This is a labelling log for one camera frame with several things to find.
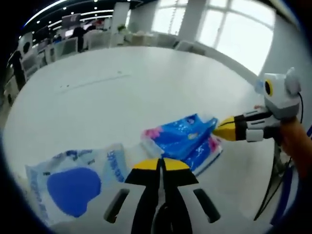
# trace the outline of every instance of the white pillar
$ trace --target white pillar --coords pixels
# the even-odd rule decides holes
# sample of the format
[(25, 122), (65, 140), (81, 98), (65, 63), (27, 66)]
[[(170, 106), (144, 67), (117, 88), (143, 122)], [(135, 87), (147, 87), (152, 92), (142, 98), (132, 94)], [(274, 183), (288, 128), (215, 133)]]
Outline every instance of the white pillar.
[(120, 26), (121, 24), (126, 24), (129, 7), (129, 2), (116, 2), (111, 26), (112, 34), (118, 32), (118, 26)]
[(187, 41), (195, 41), (202, 13), (207, 0), (189, 0), (178, 37)]
[(109, 27), (112, 25), (112, 19), (111, 18), (106, 18), (104, 20), (104, 29), (109, 30)]
[(158, 1), (153, 1), (131, 10), (129, 30), (151, 32)]

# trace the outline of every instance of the window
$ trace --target window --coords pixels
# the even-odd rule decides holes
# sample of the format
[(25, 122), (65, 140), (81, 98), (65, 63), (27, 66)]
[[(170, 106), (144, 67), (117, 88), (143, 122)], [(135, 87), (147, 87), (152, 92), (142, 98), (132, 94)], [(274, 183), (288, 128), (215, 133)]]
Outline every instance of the window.
[(253, 0), (233, 0), (231, 9), (269, 26), (273, 26), (275, 23), (275, 12), (270, 7)]
[(210, 0), (197, 40), (259, 75), (273, 40), (275, 12), (254, 0)]
[(198, 39), (199, 42), (214, 47), (223, 16), (224, 13), (220, 11), (207, 11), (204, 26)]
[(159, 0), (152, 31), (178, 35), (188, 0)]
[(128, 25), (129, 25), (130, 16), (131, 16), (131, 10), (129, 10), (128, 14), (127, 14), (127, 19), (126, 19), (126, 24), (125, 24), (126, 27), (128, 27)]
[(273, 31), (263, 24), (228, 13), (216, 49), (258, 75), (269, 53), (272, 38)]
[(227, 3), (228, 0), (210, 0), (209, 5), (216, 7), (226, 7)]

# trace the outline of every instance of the white table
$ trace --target white table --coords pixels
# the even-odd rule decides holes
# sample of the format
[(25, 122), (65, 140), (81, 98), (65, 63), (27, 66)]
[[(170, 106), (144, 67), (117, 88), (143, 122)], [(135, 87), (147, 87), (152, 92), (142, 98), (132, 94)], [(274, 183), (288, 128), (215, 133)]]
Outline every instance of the white table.
[[(222, 120), (255, 104), (253, 87), (210, 58), (155, 47), (90, 51), (32, 76), (9, 114), (4, 149), (12, 171), (26, 177), (25, 164), (69, 149), (132, 146), (144, 129), (193, 113)], [(269, 183), (273, 141), (223, 142), (223, 148), (199, 181), (253, 218)]]

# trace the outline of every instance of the pink flower print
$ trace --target pink flower print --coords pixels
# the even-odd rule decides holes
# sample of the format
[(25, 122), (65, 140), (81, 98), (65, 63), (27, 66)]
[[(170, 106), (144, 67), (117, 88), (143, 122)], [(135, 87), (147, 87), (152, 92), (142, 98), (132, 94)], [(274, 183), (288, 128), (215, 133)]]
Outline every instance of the pink flower print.
[(219, 142), (213, 139), (212, 137), (210, 137), (208, 138), (208, 144), (211, 149), (211, 152), (214, 152), (217, 149)]
[(141, 138), (155, 139), (155, 138), (160, 136), (160, 133), (162, 131), (163, 130), (162, 130), (161, 127), (156, 127), (156, 128), (153, 128), (153, 129), (147, 129), (147, 130), (143, 131), (143, 133), (141, 135)]

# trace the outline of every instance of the blue tissue package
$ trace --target blue tissue package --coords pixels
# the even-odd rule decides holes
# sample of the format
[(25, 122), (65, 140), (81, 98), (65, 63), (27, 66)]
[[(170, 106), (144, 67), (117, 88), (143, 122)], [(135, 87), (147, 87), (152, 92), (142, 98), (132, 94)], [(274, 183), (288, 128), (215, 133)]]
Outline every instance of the blue tissue package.
[(38, 215), (48, 226), (80, 217), (104, 187), (124, 182), (129, 172), (121, 144), (69, 150), (37, 166), (26, 166)]
[(181, 160), (194, 172), (211, 154), (221, 153), (220, 141), (211, 136), (217, 122), (214, 117), (204, 122), (197, 114), (188, 116), (145, 130), (142, 144), (151, 156)]

